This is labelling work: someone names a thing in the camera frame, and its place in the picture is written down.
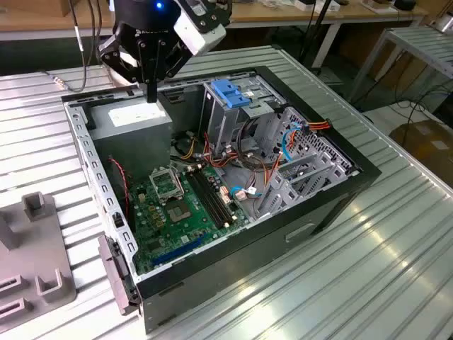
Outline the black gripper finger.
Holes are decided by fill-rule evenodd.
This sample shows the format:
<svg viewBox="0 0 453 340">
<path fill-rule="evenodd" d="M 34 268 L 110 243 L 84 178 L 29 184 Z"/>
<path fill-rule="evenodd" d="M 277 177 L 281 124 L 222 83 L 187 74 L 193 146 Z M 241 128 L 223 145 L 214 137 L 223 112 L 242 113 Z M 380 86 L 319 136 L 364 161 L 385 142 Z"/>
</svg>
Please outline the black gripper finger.
<svg viewBox="0 0 453 340">
<path fill-rule="evenodd" d="M 174 45 L 164 40 L 159 41 L 151 82 L 152 103 L 157 101 L 158 83 L 165 78 L 174 77 L 191 57 L 192 53 L 181 40 Z"/>
<path fill-rule="evenodd" d="M 114 72 L 130 83 L 138 83 L 141 88 L 147 103 L 153 102 L 153 82 L 146 73 L 146 69 L 142 67 L 141 60 L 136 60 L 135 63 L 128 62 L 121 57 L 120 40 L 116 35 L 111 35 L 108 39 L 101 41 L 96 51 L 98 52 L 99 60 L 106 66 L 110 67 Z"/>
</svg>

